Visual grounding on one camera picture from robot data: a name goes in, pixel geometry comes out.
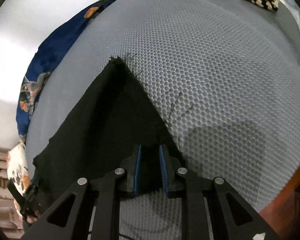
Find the white floral pillow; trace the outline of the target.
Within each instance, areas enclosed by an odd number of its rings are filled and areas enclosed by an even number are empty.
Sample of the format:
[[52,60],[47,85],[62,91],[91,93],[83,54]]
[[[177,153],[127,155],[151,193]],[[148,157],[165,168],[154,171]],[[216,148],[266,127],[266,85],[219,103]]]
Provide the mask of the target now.
[[31,177],[26,160],[26,146],[20,142],[8,152],[7,156],[7,176],[8,182],[15,187],[13,196],[14,205],[20,219],[24,218],[21,214],[21,206],[17,202],[17,192],[23,196],[31,186]]

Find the navy floral blanket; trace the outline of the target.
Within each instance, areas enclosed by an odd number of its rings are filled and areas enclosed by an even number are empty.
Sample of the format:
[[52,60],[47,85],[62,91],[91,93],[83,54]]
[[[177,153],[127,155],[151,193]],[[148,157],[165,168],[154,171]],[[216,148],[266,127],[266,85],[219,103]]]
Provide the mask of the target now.
[[48,78],[88,24],[117,0],[99,0],[55,29],[38,47],[23,78],[16,111],[19,141],[26,144],[30,121]]

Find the grey mesh mattress cover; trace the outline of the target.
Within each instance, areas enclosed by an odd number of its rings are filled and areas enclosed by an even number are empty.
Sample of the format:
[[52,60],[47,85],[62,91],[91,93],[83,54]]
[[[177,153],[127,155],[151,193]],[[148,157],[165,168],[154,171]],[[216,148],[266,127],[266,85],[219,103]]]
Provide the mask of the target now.
[[181,196],[129,194],[123,168],[77,179],[25,239],[280,239],[261,211],[300,165],[300,32],[286,7],[117,0],[45,84],[26,137],[38,156],[95,78],[121,58],[186,166]]

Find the black pants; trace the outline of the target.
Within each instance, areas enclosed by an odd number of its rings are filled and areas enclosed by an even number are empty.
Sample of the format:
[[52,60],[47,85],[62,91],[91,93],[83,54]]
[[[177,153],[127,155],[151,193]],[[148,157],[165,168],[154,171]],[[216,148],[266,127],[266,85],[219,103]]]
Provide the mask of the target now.
[[117,169],[141,145],[138,193],[162,188],[159,147],[181,159],[164,120],[121,58],[112,58],[34,158],[39,189],[57,199],[77,179]]

